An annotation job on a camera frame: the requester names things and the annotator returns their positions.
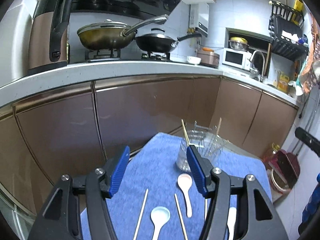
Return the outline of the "yellow oil bottle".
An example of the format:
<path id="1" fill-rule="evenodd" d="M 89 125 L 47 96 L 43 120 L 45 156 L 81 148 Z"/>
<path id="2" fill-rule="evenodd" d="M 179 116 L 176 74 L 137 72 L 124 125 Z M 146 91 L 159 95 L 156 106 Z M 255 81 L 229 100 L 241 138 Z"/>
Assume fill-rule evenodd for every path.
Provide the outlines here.
<path id="1" fill-rule="evenodd" d="M 277 90 L 287 94 L 289 81 L 290 81 L 290 78 L 287 75 L 285 75 L 283 72 L 281 72 L 279 75 Z"/>

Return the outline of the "blue terry towel mat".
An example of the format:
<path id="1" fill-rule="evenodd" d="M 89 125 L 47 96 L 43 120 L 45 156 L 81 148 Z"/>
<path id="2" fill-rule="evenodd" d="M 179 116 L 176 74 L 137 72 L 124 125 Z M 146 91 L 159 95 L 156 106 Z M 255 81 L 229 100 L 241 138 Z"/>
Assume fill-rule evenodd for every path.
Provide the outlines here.
<path id="1" fill-rule="evenodd" d="M 184 195 L 177 185 L 182 171 L 176 165 L 182 138 L 157 133 L 128 163 L 119 191 L 107 207 L 118 239 L 133 239 L 146 189 L 149 189 L 137 239 L 152 239 L 151 211 L 157 206 L 170 211 L 159 239 L 184 239 L 174 194 L 177 194 L 187 236 L 199 239 L 204 225 L 204 198 L 195 185 L 189 190 L 193 215 L 188 218 Z"/>

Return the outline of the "white microwave oven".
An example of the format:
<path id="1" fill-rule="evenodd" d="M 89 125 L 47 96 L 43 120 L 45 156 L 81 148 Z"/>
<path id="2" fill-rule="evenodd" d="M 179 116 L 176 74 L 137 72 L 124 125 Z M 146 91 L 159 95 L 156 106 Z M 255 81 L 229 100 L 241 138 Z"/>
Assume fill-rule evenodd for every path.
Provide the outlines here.
<path id="1" fill-rule="evenodd" d="M 223 49 L 222 63 L 231 67 L 249 71 L 252 54 L 248 51 L 235 50 L 231 48 Z"/>

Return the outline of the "dark red dustpan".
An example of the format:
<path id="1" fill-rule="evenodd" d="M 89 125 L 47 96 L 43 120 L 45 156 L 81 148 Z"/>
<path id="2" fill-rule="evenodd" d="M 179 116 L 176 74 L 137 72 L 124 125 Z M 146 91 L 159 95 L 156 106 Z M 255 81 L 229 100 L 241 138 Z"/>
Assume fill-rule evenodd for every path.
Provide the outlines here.
<path id="1" fill-rule="evenodd" d="M 298 157 L 291 152 L 278 150 L 276 154 L 268 161 L 268 164 L 276 174 L 293 189 L 300 175 L 300 164 Z"/>

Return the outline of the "light blue ceramic spoon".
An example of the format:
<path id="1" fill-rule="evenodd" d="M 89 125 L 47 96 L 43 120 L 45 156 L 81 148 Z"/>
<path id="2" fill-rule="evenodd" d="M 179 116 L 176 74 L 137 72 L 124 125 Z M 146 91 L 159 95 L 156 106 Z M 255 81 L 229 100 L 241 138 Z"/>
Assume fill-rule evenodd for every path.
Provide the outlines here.
<path id="1" fill-rule="evenodd" d="M 151 211 L 150 217 L 154 225 L 152 240 L 157 240 L 159 237 L 161 228 L 170 219 L 170 211 L 166 207 L 157 206 Z"/>

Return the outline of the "white spoon under gripper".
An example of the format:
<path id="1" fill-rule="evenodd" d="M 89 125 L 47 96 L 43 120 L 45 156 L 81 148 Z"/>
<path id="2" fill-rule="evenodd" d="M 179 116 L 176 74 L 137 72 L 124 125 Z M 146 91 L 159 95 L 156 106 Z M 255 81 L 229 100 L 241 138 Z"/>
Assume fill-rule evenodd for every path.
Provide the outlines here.
<path id="1" fill-rule="evenodd" d="M 233 240 L 234 238 L 234 229 L 236 223 L 236 208 L 230 207 L 228 212 L 227 226 L 228 226 L 228 240 Z"/>

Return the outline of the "brown base cabinets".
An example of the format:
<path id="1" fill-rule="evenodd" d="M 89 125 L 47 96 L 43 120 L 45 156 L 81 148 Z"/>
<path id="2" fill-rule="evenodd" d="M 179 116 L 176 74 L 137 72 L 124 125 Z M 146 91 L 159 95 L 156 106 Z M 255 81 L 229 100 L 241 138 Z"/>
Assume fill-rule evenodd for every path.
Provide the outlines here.
<path id="1" fill-rule="evenodd" d="M 37 213 L 64 173 L 86 174 L 122 144 L 136 151 L 181 121 L 212 127 L 262 157 L 282 144 L 298 108 L 260 88 L 223 77 L 86 82 L 1 108 L 1 185 Z"/>

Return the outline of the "white water heater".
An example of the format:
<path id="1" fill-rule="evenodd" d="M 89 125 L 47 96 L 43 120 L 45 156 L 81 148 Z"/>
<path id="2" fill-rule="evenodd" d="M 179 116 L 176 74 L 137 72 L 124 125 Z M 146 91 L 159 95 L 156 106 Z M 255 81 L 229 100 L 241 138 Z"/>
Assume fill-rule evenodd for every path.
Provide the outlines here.
<path id="1" fill-rule="evenodd" d="M 189 28 L 208 37 L 209 27 L 209 4 L 199 3 L 190 5 Z"/>

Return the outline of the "steel pot in niche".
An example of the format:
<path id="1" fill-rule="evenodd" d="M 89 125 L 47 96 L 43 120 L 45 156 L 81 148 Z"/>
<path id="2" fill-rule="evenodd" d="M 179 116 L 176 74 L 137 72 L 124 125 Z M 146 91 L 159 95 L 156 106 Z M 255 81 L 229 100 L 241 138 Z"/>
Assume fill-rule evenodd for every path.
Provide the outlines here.
<path id="1" fill-rule="evenodd" d="M 247 51 L 248 41 L 242 37 L 231 37 L 229 39 L 229 46 L 234 50 Z"/>

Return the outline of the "copper rice cooker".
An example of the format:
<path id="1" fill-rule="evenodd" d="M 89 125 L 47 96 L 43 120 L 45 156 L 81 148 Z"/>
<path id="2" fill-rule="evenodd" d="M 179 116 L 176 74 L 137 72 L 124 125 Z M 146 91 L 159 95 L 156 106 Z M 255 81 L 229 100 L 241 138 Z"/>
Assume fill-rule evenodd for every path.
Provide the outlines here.
<path id="1" fill-rule="evenodd" d="M 212 68 L 218 68 L 220 55 L 212 49 L 203 47 L 197 51 L 196 56 L 201 59 L 200 65 Z"/>

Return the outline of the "pink ceramic spoon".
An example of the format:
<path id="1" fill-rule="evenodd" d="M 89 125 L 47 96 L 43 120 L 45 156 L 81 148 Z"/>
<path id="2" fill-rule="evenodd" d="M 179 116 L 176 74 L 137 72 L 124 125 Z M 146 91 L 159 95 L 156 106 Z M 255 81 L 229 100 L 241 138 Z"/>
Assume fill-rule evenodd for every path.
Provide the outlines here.
<path id="1" fill-rule="evenodd" d="M 192 181 L 191 176 L 186 173 L 180 174 L 177 179 L 177 184 L 184 195 L 188 218 L 191 218 L 193 215 L 190 197 L 189 197 L 189 190 L 192 186 L 192 182 L 193 181 Z"/>

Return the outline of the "patterned hanging cloth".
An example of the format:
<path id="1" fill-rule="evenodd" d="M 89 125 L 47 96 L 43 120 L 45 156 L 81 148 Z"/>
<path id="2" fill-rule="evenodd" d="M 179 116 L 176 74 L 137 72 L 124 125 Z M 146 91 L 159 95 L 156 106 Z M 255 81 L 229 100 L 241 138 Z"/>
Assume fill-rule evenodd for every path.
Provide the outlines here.
<path id="1" fill-rule="evenodd" d="M 309 94 L 313 86 L 319 83 L 319 25 L 313 15 L 311 18 L 312 42 L 308 58 L 299 76 L 300 85 L 304 94 Z"/>

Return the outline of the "short wooden chopstick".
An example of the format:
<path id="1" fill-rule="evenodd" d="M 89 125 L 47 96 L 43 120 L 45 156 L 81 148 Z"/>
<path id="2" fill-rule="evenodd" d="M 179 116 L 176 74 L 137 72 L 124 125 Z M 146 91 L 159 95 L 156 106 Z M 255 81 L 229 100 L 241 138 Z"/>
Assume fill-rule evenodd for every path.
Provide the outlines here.
<path id="1" fill-rule="evenodd" d="M 176 193 L 174 194 L 174 197 L 175 197 L 177 212 L 178 212 L 178 216 L 179 216 L 179 219 L 180 219 L 180 224 L 181 224 L 183 236 L 184 236 L 185 240 L 188 240 L 187 232 L 186 232 L 186 229 L 185 229 L 185 224 L 184 224 L 184 221 L 183 221 L 183 216 L 182 216 L 182 213 L 181 213 L 180 204 L 179 204 L 178 197 L 177 197 Z"/>

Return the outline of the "gas stove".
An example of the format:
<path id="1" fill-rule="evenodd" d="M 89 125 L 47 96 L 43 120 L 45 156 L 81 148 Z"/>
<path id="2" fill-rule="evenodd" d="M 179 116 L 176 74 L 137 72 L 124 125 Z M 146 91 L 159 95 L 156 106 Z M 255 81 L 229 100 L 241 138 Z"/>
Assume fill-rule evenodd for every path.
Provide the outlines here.
<path id="1" fill-rule="evenodd" d="M 170 53 L 153 53 L 147 51 L 126 51 L 125 49 L 103 49 L 86 50 L 85 62 L 105 62 L 105 61 L 164 61 L 171 62 Z"/>

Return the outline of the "bronze wok with lid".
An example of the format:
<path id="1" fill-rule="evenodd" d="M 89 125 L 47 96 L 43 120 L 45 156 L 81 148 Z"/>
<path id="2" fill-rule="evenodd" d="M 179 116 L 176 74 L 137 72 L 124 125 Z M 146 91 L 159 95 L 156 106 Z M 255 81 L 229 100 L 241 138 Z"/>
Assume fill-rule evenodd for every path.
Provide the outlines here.
<path id="1" fill-rule="evenodd" d="M 135 25 L 112 21 L 85 25 L 78 29 L 77 35 L 81 44 L 88 50 L 123 49 L 135 38 L 137 30 L 152 23 L 165 23 L 168 15 L 156 16 Z"/>

